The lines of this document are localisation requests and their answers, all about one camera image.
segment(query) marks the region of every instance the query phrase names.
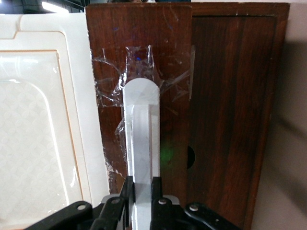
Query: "screw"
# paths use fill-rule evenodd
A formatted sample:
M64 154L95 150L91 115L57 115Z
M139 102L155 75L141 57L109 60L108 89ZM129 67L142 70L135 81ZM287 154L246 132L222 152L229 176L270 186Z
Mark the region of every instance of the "screw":
M196 205L190 205L190 210L192 211L192 212L196 212L196 211L198 211L198 207L196 206Z
M86 207L86 205L79 205L79 206L77 207L77 209L78 209L79 211L81 211L81 210L85 209L85 207Z
M115 198L114 200L111 201L111 204L117 204L119 202L119 198Z
M165 205L166 204L166 200L165 199L160 199L159 200L159 204L160 205Z

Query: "dark wooden cabinet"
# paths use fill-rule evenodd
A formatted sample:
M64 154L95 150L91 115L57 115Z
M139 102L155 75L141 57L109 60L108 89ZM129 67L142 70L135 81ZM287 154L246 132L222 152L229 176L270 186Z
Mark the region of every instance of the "dark wooden cabinet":
M205 203L245 230L252 222L288 11L285 3L119 3L86 9L93 56L106 54L118 69L124 68L125 46L153 45L167 80L189 69L195 45L191 100L184 95L173 102L175 89L161 98L161 154L172 153L161 162L164 192L183 205ZM180 56L180 65L168 65L165 56ZM112 90L116 71L93 64L96 80L104 82L98 88ZM180 87L189 90L186 81ZM110 190L118 192L127 175L114 134L121 109L98 109ZM195 153L189 169L188 146Z
M188 202L250 229L288 4L192 4Z

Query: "cream plastic tray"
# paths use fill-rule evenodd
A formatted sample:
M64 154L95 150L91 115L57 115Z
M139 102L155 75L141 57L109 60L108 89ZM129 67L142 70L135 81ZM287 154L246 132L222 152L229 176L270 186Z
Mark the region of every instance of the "cream plastic tray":
M78 200L96 206L108 186L85 15L0 21L0 229L6 230Z

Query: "white rounded bracket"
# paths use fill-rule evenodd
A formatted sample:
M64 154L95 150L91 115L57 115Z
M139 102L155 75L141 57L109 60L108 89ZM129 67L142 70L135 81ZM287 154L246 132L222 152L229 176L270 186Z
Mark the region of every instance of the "white rounded bracket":
M136 78L123 89L128 175L135 183L134 230L149 230L151 183L160 176L160 91L151 80Z

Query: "white wall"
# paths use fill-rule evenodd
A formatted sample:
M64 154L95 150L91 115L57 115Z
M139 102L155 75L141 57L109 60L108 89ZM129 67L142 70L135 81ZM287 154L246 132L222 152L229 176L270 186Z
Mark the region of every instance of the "white wall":
M307 0L239 2L291 3L252 230L307 230Z

